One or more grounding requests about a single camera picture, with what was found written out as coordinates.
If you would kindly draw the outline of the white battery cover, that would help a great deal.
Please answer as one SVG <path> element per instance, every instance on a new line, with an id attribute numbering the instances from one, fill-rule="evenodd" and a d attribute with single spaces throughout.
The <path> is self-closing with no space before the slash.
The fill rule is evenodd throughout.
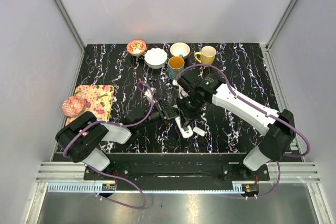
<path id="1" fill-rule="evenodd" d="M 206 135 L 206 132 L 203 131 L 202 129 L 200 129 L 199 127 L 197 127 L 197 126 L 193 128 L 193 132 L 202 136 L 202 137 L 204 137 Z"/>

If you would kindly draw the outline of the white remote control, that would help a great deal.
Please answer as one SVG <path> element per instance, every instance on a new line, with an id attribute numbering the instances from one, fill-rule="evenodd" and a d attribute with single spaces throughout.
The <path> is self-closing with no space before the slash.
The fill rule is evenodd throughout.
<path id="1" fill-rule="evenodd" d="M 193 135 L 194 132 L 193 132 L 191 126 L 186 126 L 186 127 L 181 126 L 181 118 L 180 117 L 176 117 L 175 122 L 176 122 L 177 127 L 178 127 L 178 129 L 179 129 L 183 138 L 189 138 Z"/>

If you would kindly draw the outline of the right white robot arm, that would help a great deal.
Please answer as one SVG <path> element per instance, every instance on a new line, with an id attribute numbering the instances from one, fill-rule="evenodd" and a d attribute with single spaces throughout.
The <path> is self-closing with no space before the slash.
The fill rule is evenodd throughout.
<path id="1" fill-rule="evenodd" d="M 279 112 L 265 107 L 228 87 L 224 78 L 211 73 L 204 79 L 186 72 L 177 83 L 187 92 L 177 106 L 181 121 L 187 125 L 200 115 L 205 103 L 226 109 L 253 126 L 262 136 L 261 142 L 247 153 L 239 166 L 239 175 L 250 180 L 268 161 L 279 161 L 296 137 L 293 114 L 284 109 Z"/>

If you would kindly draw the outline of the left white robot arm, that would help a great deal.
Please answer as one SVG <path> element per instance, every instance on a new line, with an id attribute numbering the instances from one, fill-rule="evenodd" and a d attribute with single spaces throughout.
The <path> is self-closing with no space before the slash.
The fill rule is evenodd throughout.
<path id="1" fill-rule="evenodd" d="M 134 108 L 123 121 L 124 126 L 104 122 L 92 112 L 85 112 L 62 128 L 55 136 L 56 142 L 63 148 L 72 162 L 82 162 L 95 168 L 101 179 L 112 177 L 114 168 L 107 155 L 100 150 L 102 141 L 115 141 L 124 144 L 139 130 L 157 122 L 168 122 L 180 116 L 177 106 L 171 106 L 158 99 L 153 103 L 152 111 L 144 107 Z"/>

